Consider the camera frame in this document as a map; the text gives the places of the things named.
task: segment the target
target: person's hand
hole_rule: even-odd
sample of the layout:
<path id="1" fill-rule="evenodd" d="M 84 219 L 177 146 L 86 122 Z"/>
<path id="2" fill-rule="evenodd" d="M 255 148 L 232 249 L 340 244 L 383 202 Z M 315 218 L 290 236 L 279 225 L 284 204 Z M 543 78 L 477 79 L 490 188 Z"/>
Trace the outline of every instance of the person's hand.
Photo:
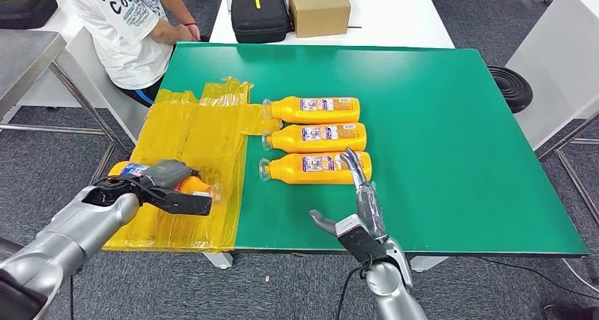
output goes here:
<path id="1" fill-rule="evenodd" d="M 194 40 L 194 37 L 191 35 L 191 32 L 189 32 L 189 29 L 187 29 L 187 27 L 185 27 L 181 23 L 176 25 L 174 27 L 174 29 L 177 31 L 177 34 L 179 36 L 179 41 L 193 41 Z"/>
<path id="2" fill-rule="evenodd" d="M 189 29 L 189 32 L 191 33 L 191 37 L 194 39 L 194 41 L 199 41 L 200 40 L 200 27 L 198 27 L 198 25 L 188 25 L 187 29 Z"/>

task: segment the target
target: cardboard box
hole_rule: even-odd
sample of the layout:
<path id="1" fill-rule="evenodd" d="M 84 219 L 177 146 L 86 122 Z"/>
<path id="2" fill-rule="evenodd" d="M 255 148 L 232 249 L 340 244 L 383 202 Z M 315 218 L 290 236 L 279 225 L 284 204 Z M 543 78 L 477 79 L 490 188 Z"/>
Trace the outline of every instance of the cardboard box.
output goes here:
<path id="1" fill-rule="evenodd" d="M 351 9 L 349 0 L 289 0 L 297 37 L 347 33 Z"/>

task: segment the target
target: white t-shirt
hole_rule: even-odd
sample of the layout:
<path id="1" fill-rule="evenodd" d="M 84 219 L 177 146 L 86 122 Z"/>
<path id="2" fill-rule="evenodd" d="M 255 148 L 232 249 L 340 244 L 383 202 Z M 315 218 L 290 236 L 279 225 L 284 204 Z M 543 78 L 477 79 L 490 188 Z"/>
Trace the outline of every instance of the white t-shirt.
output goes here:
<path id="1" fill-rule="evenodd" d="M 93 36 L 108 76 L 124 89 L 143 89 L 165 74 L 173 46 L 150 32 L 167 20 L 160 0 L 71 0 Z"/>

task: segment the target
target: black case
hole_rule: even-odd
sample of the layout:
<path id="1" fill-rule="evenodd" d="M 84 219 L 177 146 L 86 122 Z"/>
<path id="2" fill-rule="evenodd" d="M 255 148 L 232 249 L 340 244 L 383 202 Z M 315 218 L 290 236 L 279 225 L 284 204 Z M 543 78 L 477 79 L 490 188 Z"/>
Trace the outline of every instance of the black case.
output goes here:
<path id="1" fill-rule="evenodd" d="M 41 28 L 57 9 L 56 0 L 0 0 L 0 28 Z"/>
<path id="2" fill-rule="evenodd" d="M 279 42 L 289 31 L 284 0 L 232 0 L 231 22 L 238 42 Z"/>

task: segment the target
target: green table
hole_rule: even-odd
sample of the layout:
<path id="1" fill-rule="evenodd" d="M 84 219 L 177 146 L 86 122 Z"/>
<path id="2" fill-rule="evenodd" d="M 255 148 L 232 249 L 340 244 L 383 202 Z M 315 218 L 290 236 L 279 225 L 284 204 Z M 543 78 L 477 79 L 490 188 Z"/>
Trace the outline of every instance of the green table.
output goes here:
<path id="1" fill-rule="evenodd" d="M 162 87 L 199 94 L 226 76 L 254 83 L 252 102 L 360 99 L 386 227 L 406 252 L 588 253 L 476 50 L 181 44 Z M 262 182 L 258 161 L 283 155 L 249 138 L 235 247 L 342 251 L 308 211 L 355 213 L 353 186 Z"/>

